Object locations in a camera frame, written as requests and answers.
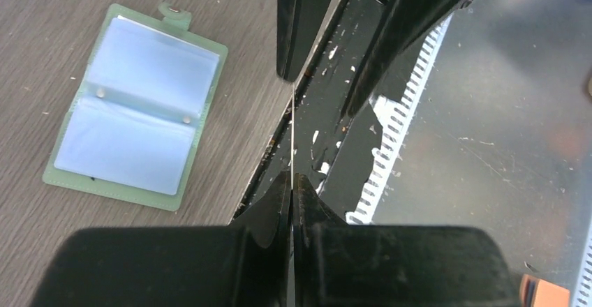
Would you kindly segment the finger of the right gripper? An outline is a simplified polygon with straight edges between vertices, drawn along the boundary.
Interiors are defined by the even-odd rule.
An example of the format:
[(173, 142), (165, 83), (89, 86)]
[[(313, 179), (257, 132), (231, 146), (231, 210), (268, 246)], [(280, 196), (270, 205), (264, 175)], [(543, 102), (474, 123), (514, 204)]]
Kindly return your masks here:
[(467, 0), (390, 0), (351, 81), (340, 117), (364, 106), (392, 61)]
[(313, 47), (331, 0), (277, 0), (276, 73), (294, 82)]

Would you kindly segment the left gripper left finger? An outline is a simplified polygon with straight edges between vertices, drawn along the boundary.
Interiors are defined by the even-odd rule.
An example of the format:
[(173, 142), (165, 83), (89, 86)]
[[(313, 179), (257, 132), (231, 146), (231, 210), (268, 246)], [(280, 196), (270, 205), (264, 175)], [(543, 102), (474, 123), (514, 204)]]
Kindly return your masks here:
[(285, 306), (290, 175), (224, 226), (78, 230), (32, 306)]

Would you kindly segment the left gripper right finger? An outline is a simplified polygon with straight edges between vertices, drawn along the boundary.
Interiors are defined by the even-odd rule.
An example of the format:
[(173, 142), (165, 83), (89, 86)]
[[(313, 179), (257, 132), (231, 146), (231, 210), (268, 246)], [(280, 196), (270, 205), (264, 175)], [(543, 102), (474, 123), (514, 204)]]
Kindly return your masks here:
[(293, 178), (298, 306), (519, 306), (495, 241), (466, 226), (349, 225)]

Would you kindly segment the green leather card holder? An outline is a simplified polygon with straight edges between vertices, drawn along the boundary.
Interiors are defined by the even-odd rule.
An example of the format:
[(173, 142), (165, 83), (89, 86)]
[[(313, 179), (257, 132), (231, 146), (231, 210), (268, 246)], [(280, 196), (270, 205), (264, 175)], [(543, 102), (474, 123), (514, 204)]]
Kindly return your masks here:
[(118, 3), (105, 15), (43, 173), (46, 184), (166, 211), (182, 203), (228, 48)]

